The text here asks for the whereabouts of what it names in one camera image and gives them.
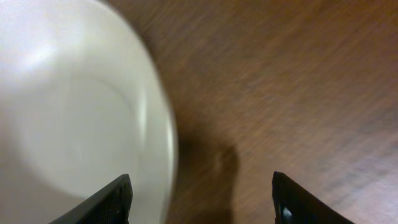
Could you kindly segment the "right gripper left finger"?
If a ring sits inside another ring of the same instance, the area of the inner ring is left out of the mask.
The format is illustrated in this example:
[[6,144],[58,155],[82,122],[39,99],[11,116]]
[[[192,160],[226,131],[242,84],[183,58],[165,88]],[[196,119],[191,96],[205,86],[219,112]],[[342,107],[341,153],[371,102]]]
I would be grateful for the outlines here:
[[130,177],[123,174],[50,224],[128,224],[132,199]]

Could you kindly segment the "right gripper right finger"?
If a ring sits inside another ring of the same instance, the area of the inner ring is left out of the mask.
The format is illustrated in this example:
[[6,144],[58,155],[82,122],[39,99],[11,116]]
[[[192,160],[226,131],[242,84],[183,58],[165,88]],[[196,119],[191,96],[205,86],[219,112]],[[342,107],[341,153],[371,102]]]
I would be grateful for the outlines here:
[[275,224],[353,224],[282,172],[272,176]]

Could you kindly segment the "beige bowl plate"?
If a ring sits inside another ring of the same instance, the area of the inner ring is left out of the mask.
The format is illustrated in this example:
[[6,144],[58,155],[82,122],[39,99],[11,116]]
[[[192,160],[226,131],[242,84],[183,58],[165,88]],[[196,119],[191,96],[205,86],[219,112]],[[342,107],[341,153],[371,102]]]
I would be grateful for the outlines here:
[[122,174],[131,223],[164,223],[175,120],[136,31],[105,1],[1,2],[1,222],[49,223]]

